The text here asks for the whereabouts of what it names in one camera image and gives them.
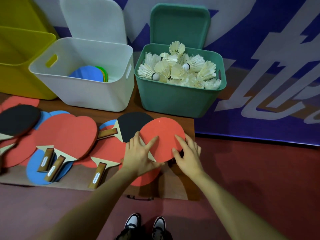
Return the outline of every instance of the person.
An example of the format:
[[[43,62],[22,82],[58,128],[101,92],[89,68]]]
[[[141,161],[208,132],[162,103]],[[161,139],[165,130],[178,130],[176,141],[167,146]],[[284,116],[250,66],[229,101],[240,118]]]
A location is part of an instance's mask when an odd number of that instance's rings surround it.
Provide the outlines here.
[[[96,239],[107,221],[113,207],[125,189],[139,176],[161,167],[164,163],[148,159],[148,152],[157,141],[154,137],[142,146],[139,132],[126,144],[122,168],[108,181],[95,190],[90,199],[64,215],[51,229],[34,239],[45,240],[93,240]],[[282,234],[249,210],[231,194],[214,182],[203,170],[199,156],[201,147],[188,135],[186,141],[175,136],[182,146],[184,155],[172,149],[174,158],[182,170],[199,187],[233,240],[280,240]],[[153,240],[165,240],[166,223],[158,217],[152,231]],[[141,216],[132,214],[116,240],[143,239]]]

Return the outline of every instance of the white storage box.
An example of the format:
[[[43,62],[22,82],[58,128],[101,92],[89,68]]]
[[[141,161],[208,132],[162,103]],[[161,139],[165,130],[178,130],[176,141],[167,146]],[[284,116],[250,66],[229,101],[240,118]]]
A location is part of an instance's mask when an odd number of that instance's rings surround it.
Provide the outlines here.
[[[134,61],[121,8],[113,0],[60,0],[60,5],[72,38],[55,41],[29,70],[68,105],[124,110],[134,88]],[[69,77],[86,65],[103,67],[109,81]]]

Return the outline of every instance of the left hand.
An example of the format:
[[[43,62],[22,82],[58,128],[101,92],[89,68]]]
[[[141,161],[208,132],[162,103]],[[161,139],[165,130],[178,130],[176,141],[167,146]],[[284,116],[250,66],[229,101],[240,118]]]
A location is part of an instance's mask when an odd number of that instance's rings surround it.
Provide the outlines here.
[[[164,162],[154,162],[148,158],[148,153],[153,144],[158,140],[158,136],[154,137],[145,146],[140,143],[140,132],[137,131],[133,138],[126,144],[125,155],[122,163],[122,170],[128,170],[139,177],[153,169],[161,167]]]

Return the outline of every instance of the sneaker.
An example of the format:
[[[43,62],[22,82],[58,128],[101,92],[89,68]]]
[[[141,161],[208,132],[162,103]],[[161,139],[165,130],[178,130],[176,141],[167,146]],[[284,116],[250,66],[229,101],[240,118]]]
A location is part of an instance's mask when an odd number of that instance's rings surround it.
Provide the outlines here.
[[[141,215],[139,213],[132,214],[124,225],[125,229],[135,229],[141,227]]]
[[[165,233],[166,222],[162,216],[159,216],[153,224],[152,240],[164,240]]]

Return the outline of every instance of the green storage box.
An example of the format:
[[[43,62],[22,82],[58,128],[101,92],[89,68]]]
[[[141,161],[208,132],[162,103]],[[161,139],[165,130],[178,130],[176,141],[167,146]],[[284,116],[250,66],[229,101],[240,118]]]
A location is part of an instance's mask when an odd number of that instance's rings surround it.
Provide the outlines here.
[[[149,111],[176,116],[202,117],[226,85],[226,74],[222,56],[216,52],[202,50],[210,14],[205,7],[159,3],[151,11],[150,42],[146,45],[134,69],[142,106]],[[169,45],[180,41],[186,46],[188,55],[199,54],[204,60],[214,62],[220,75],[218,90],[183,87],[139,77],[138,68],[146,52],[160,55],[169,52]]]

